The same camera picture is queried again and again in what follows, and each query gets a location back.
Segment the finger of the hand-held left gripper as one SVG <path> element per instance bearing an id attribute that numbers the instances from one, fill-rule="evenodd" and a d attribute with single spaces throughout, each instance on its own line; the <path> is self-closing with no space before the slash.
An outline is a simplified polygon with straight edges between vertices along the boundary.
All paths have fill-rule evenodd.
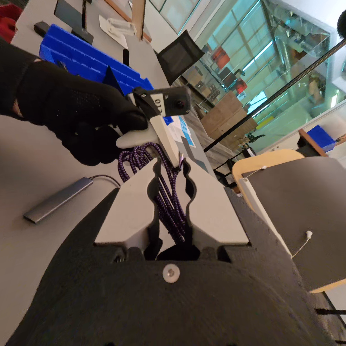
<path id="1" fill-rule="evenodd" d="M 172 166 L 174 168 L 179 167 L 179 148 L 173 139 L 163 117 L 160 115 L 154 116 L 149 119 L 149 122 L 153 126 L 153 129 L 161 142 L 161 147 L 165 150 L 166 156 L 171 162 Z"/>

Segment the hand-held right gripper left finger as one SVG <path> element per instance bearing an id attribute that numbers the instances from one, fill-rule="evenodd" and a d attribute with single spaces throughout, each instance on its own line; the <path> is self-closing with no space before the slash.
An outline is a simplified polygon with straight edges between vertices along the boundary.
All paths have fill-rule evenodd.
<path id="1" fill-rule="evenodd" d="M 96 236 L 96 245 L 146 249 L 160 240 L 154 201 L 160 174 L 161 159 L 154 158 L 121 186 Z"/>

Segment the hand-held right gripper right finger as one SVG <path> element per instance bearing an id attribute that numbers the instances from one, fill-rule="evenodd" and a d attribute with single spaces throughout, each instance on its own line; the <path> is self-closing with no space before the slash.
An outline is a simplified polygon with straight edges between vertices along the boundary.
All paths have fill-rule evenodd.
<path id="1" fill-rule="evenodd" d="M 185 191 L 191 198 L 186 219 L 197 248 L 244 246 L 249 239 L 225 187 L 190 158 L 184 158 Z"/>

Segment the grey usb hub with cable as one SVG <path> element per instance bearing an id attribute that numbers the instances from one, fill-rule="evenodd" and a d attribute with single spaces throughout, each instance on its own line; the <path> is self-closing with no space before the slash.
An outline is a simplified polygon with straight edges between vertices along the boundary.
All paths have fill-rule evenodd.
<path id="1" fill-rule="evenodd" d="M 82 177 L 69 186 L 59 190 L 38 205 L 23 214 L 23 218 L 33 224 L 37 224 L 58 210 L 61 206 L 75 198 L 81 192 L 89 188 L 95 179 L 110 179 L 116 187 L 120 187 L 120 183 L 110 175 L 98 174 L 91 177 Z"/>

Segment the blue plastic bin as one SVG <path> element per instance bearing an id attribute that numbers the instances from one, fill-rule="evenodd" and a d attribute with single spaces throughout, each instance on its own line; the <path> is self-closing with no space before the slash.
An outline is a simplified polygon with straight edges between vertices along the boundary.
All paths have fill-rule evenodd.
<path id="1" fill-rule="evenodd" d="M 334 149 L 336 141 L 320 126 L 316 125 L 307 134 L 316 142 L 316 144 L 325 152 Z"/>
<path id="2" fill-rule="evenodd" d="M 63 64 L 71 74 L 98 83 L 103 83 L 107 70 L 111 69 L 123 95 L 138 87 L 154 89 L 149 79 L 141 78 L 131 67 L 55 24 L 50 26 L 41 42 L 39 57 L 56 65 Z"/>

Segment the person's left hand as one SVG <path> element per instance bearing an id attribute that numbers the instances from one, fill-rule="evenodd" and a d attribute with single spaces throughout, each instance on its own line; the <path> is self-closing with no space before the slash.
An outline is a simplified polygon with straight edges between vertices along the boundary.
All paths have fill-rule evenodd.
<path id="1" fill-rule="evenodd" d="M 113 86 L 74 76 L 46 61 L 30 64 L 16 98 L 24 119 L 47 127 L 87 166 L 119 158 L 116 127 L 122 134 L 148 128 L 143 112 Z"/>

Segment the printed paper sheet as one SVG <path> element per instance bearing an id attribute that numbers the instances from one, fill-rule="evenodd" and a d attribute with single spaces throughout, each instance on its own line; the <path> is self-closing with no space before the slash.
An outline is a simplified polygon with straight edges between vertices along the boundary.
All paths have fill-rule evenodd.
<path id="1" fill-rule="evenodd" d="M 188 144 L 192 147 L 196 147 L 194 141 L 192 140 L 191 132 L 188 128 L 182 116 L 169 116 L 163 117 L 168 130 L 175 141 L 183 142 L 182 137 L 185 138 Z"/>

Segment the white tablet stand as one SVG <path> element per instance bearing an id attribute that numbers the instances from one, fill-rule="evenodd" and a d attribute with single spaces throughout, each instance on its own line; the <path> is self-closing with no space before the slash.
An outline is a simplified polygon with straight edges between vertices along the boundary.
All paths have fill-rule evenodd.
<path id="1" fill-rule="evenodd" d="M 105 19 L 101 15 L 99 15 L 99 25 L 103 32 L 120 44 L 124 49 L 128 49 L 126 37 L 134 37 L 137 33 L 133 23 L 114 18 Z"/>
<path id="2" fill-rule="evenodd" d="M 257 194 L 248 178 L 241 178 L 239 180 L 239 189 L 242 191 L 242 195 L 244 199 L 247 201 L 248 205 L 267 224 L 267 226 L 271 229 L 271 231 L 274 233 L 274 235 L 278 238 L 280 243 L 283 245 L 289 257 L 292 259 L 292 254 L 290 250 L 288 249 L 282 236 L 279 234 L 279 232 L 275 228 L 268 213 L 266 212 L 265 208 L 263 207 L 262 203 L 257 197 Z"/>

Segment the black mesh office chair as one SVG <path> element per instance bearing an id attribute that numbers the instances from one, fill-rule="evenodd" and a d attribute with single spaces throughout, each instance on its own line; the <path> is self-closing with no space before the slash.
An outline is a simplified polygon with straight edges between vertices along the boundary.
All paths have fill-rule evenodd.
<path id="1" fill-rule="evenodd" d="M 156 56 L 169 85 L 172 85 L 178 77 L 192 67 L 204 54 L 193 41 L 188 30 L 185 30 Z"/>

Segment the wooden board with dark panel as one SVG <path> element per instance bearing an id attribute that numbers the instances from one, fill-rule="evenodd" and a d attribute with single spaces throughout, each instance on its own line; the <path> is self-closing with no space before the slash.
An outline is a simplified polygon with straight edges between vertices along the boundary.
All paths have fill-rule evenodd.
<path id="1" fill-rule="evenodd" d="M 232 175 L 238 188 L 249 179 L 309 292 L 345 284 L 345 169 L 337 160 L 281 149 L 237 161 Z"/>

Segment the wooden desk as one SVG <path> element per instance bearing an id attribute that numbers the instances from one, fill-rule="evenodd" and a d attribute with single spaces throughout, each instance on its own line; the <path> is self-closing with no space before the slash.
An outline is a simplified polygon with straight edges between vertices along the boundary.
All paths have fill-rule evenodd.
<path id="1" fill-rule="evenodd" d="M 299 140 L 297 142 L 297 152 L 301 153 L 305 157 L 313 157 L 313 156 L 320 156 L 320 157 L 331 157 L 335 158 L 339 161 L 345 160 L 346 156 L 346 144 L 345 144 L 345 135 L 341 136 L 338 139 L 333 139 L 336 141 L 335 147 L 333 150 L 325 153 L 317 144 L 316 142 L 307 134 L 308 131 L 305 131 L 303 129 L 300 129 L 298 131 L 299 133 Z"/>

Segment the dark flat panel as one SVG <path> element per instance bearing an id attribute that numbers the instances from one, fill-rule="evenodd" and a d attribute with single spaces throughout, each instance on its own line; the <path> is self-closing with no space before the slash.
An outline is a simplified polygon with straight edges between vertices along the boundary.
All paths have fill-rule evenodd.
<path id="1" fill-rule="evenodd" d="M 71 34 L 92 45 L 94 37 L 87 31 L 87 3 L 92 4 L 92 0 L 83 0 L 82 12 L 79 12 L 67 1 L 58 0 L 54 15 L 71 27 Z"/>

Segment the small black device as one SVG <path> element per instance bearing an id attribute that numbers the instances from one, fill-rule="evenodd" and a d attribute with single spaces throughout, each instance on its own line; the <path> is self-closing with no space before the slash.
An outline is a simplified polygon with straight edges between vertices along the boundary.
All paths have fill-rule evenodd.
<path id="1" fill-rule="evenodd" d="M 34 24 L 34 31 L 42 38 L 45 37 L 49 29 L 50 29 L 50 25 L 48 25 L 44 21 L 40 21 Z"/>

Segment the red plastic bin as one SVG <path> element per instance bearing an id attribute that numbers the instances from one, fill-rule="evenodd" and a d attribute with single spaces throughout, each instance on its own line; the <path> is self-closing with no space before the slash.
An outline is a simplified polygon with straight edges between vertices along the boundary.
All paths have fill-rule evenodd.
<path id="1" fill-rule="evenodd" d="M 13 3 L 0 6 L 0 37 L 9 44 L 16 34 L 16 23 L 22 12 L 23 10 Z"/>

